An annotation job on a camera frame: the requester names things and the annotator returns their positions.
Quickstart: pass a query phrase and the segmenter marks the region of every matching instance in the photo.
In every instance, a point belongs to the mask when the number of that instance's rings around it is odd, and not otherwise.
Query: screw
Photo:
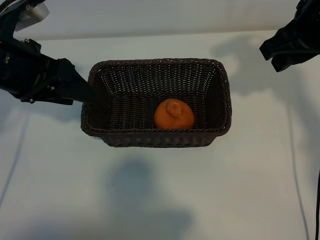
[[[6,64],[8,64],[8,63],[9,63],[9,60],[10,60],[10,54],[7,53],[7,54],[5,55],[4,62],[5,62]]]

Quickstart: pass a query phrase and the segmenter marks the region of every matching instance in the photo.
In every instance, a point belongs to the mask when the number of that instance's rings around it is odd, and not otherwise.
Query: basket rim
[[[214,59],[207,58],[157,58],[157,59],[138,59],[138,60],[107,60],[101,61],[95,64],[88,78],[88,83],[92,84],[94,78],[93,76],[97,71],[102,67],[114,67],[114,66],[130,66],[130,65],[168,65],[168,64],[209,64],[212,65],[212,68],[218,67],[222,81],[223,90],[224,90],[224,119],[221,127],[218,128],[187,128],[187,129],[162,129],[162,128],[125,128],[125,129],[103,129],[92,127],[88,120],[88,112],[90,104],[83,103],[81,110],[81,129],[93,137],[132,137],[132,136],[147,136],[148,138],[160,137],[159,134],[165,134],[168,137],[173,136],[202,136],[202,137],[219,137],[226,134],[231,127],[231,98],[230,98],[230,87],[227,72],[223,64]]]

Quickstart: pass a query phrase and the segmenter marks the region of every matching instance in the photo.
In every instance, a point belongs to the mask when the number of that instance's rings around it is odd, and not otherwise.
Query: white surface
[[[1,92],[0,239],[306,239],[295,178],[313,239],[320,60],[276,73],[259,52],[274,33],[41,41],[85,78],[103,60],[217,59],[232,126],[208,147],[112,148],[81,131],[81,104],[26,105]]]
[[[50,15],[18,38],[68,39],[275,30],[299,0],[46,0]]]

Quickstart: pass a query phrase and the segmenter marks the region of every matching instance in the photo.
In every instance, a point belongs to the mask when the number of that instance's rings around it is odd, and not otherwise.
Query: brown wicker basket
[[[209,59],[110,60],[89,75],[95,104],[84,103],[82,130],[113,147],[208,146],[231,126],[231,100],[223,65]],[[176,98],[193,110],[192,129],[158,129],[157,106]]]

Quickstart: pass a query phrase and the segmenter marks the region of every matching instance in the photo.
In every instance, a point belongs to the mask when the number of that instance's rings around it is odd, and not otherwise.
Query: rectangular basket
[[[95,104],[83,104],[81,128],[109,146],[203,147],[231,126],[228,77],[216,60],[103,61],[92,68],[88,82],[97,97]],[[192,129],[156,128],[155,110],[168,98],[192,108]]]

